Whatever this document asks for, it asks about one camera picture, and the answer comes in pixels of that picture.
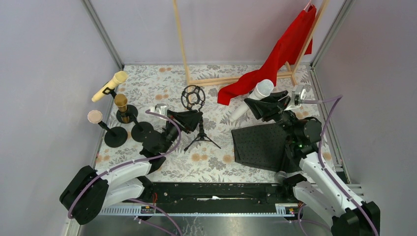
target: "floral pattern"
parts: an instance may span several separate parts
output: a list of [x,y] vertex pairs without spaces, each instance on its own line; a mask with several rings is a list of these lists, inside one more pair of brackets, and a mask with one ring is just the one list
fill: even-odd
[[[239,76],[259,69],[258,65],[190,65],[190,76],[193,79],[220,78]],[[145,114],[149,107],[157,103],[165,103],[170,110],[184,111],[180,95],[186,87],[184,68],[180,65],[128,65],[124,68],[129,75],[126,83],[121,84],[118,93],[123,93],[128,103],[136,106],[139,111],[138,120],[151,123],[155,130],[161,131],[165,121]],[[306,85],[306,99],[315,99],[310,85],[307,66],[300,65],[296,72],[299,84]],[[167,156],[159,170],[148,175],[151,181],[178,182],[274,182],[275,172],[250,168],[234,160],[234,147],[231,130],[258,124],[251,112],[246,113],[234,122],[229,121],[229,115],[241,104],[246,97],[238,96],[231,100],[229,106],[217,103],[217,93],[225,85],[202,87],[206,93],[206,103],[201,111],[204,113],[204,128],[206,134],[213,139],[221,149],[209,142],[196,142],[187,152],[184,148],[196,137],[198,129],[191,134],[182,132],[179,148]],[[290,78],[280,79],[274,92],[288,90],[293,85]],[[116,119],[117,107],[114,105],[108,121],[109,127],[122,126],[128,133],[133,123],[120,124]],[[317,105],[305,104],[295,109],[297,117],[314,116],[320,119]],[[96,159],[96,168],[108,168],[125,160],[141,158],[139,152],[142,143],[128,136],[126,143],[119,148],[110,148],[104,142],[101,144]],[[324,157],[333,168],[331,154],[326,140],[323,146]]]

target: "white tube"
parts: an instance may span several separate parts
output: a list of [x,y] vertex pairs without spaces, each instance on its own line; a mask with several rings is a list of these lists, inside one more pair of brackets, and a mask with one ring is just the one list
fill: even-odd
[[[253,90],[248,98],[254,100],[261,100],[262,98],[268,97],[273,90],[273,83],[271,80],[262,80],[260,81]],[[243,101],[242,104],[230,115],[229,120],[231,122],[237,120],[239,117],[243,116],[249,110],[248,105]]]

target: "wooden frame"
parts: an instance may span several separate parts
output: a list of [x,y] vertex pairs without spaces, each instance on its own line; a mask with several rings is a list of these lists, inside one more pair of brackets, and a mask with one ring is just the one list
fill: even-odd
[[[301,58],[304,55],[305,51],[307,50],[308,44],[310,43],[311,39],[313,38],[313,34],[316,31],[317,24],[321,20],[323,16],[323,12],[327,8],[329,0],[323,0],[322,5],[320,6],[319,11],[317,12],[316,18],[314,19],[313,25],[307,35],[307,38],[302,46],[302,50],[298,54],[296,63],[293,66],[290,66],[288,62],[285,62],[285,67],[287,71],[285,72],[278,72],[276,75],[277,79],[285,79],[291,78],[293,86],[297,84],[296,81],[296,71],[300,64]],[[213,79],[202,79],[202,80],[193,80],[190,77],[190,70],[188,68],[187,59],[185,57],[185,49],[184,49],[184,41],[182,39],[182,31],[181,31],[181,22],[179,20],[179,12],[177,6],[177,0],[173,0],[174,4],[174,14],[175,20],[177,22],[177,30],[178,30],[178,38],[179,38],[179,45],[181,47],[181,54],[182,54],[182,63],[184,64],[185,70],[185,79],[187,80],[187,85],[198,85],[198,86],[210,86],[210,85],[222,85],[222,84],[232,84],[239,80],[240,76],[238,77],[223,77],[223,78],[213,78]]]

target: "red fabric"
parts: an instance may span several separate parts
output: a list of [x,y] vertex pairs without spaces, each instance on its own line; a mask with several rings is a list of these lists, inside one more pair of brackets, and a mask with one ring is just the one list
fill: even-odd
[[[257,83],[264,79],[269,79],[276,86],[276,73],[286,61],[294,64],[298,54],[302,50],[302,45],[307,38],[314,19],[316,17],[316,7],[310,6],[308,11],[301,11],[297,18],[291,23],[282,37],[276,43],[274,49],[259,70],[254,70],[244,74],[240,79],[219,91],[217,102],[229,105],[230,99],[249,93]],[[312,41],[310,42],[305,54],[311,53]]]

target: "black disc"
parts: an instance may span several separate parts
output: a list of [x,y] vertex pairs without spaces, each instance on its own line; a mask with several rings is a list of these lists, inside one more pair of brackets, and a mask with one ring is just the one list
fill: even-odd
[[113,136],[110,132],[104,135],[104,142],[111,148],[118,148],[124,144],[127,140],[127,131],[122,127],[113,127],[110,129],[116,135]]
[[151,131],[153,131],[153,126],[150,123],[145,121],[139,122],[139,126],[136,124],[132,128],[132,139],[141,143]]
[[[130,105],[130,104],[127,105],[127,112],[132,113],[135,117],[138,117],[138,113],[139,113],[138,112],[138,109],[136,109],[136,107],[133,106],[133,105]],[[129,124],[130,122],[133,121],[132,118],[129,118],[129,122],[128,123],[123,122],[123,120],[121,119],[121,115],[120,115],[120,111],[119,110],[116,112],[116,119],[118,119],[118,121],[120,123],[123,123],[123,124]]]

